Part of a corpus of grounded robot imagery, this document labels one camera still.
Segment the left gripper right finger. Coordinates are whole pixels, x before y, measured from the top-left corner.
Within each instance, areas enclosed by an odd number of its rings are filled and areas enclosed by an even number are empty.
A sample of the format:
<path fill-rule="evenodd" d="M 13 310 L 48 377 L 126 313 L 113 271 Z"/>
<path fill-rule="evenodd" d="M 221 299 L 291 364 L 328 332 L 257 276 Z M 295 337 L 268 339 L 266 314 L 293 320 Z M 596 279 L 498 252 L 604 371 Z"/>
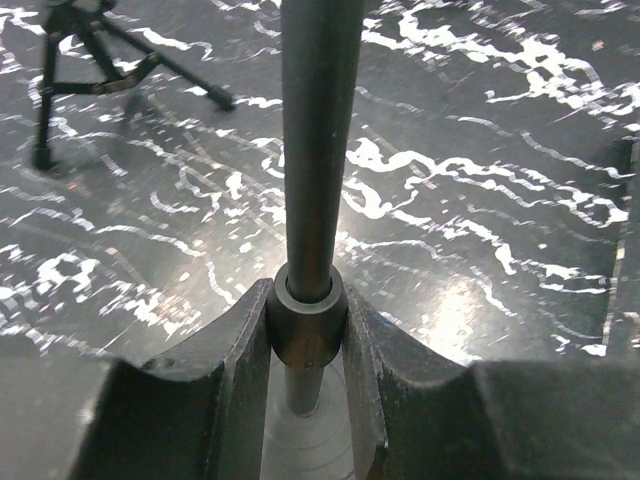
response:
<path fill-rule="evenodd" d="M 639 366 L 500 360 L 461 366 L 355 289 L 343 362 L 359 479 L 635 479 Z"/>

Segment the black tripod mic stand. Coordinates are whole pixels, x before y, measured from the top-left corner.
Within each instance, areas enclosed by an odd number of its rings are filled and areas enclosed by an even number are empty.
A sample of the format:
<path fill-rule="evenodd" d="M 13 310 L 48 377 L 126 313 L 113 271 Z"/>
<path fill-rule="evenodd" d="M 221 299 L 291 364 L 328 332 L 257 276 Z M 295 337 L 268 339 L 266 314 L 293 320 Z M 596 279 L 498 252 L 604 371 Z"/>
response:
<path fill-rule="evenodd" d="M 45 32 L 43 78 L 40 82 L 40 109 L 31 165 L 39 171 L 56 166 L 49 146 L 53 99 L 59 95 L 108 95 L 136 87 L 157 67 L 163 66 L 192 85 L 205 91 L 205 96 L 220 109 L 235 109 L 233 95 L 221 86 L 208 83 L 182 67 L 147 42 L 134 37 L 106 17 L 116 6 L 114 1 L 43 1 L 39 11 Z M 99 38 L 100 31 L 117 38 L 143 54 L 143 58 L 129 73 L 124 73 Z M 56 79 L 60 42 L 77 36 L 95 61 L 104 79 L 93 83 L 60 82 Z"/>

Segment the round base mic stand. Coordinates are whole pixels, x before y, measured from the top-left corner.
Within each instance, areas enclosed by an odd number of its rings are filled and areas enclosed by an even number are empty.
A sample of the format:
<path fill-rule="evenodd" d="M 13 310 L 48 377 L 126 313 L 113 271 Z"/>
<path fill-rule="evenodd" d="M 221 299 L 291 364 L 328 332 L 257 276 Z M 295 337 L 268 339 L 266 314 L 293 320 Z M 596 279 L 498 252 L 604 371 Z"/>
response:
<path fill-rule="evenodd" d="M 264 479 L 353 475 L 338 357 L 348 300 L 333 258 L 364 13 L 361 1 L 280 7 L 287 260 L 267 301 Z"/>

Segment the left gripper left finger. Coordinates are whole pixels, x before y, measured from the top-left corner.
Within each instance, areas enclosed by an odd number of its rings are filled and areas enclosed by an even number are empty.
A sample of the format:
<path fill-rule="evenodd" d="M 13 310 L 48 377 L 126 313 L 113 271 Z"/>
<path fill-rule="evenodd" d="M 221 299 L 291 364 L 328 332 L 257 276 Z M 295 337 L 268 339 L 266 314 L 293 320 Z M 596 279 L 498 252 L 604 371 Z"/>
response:
<path fill-rule="evenodd" d="M 257 479 L 271 346 L 270 279 L 140 367 L 111 361 L 74 479 Z"/>

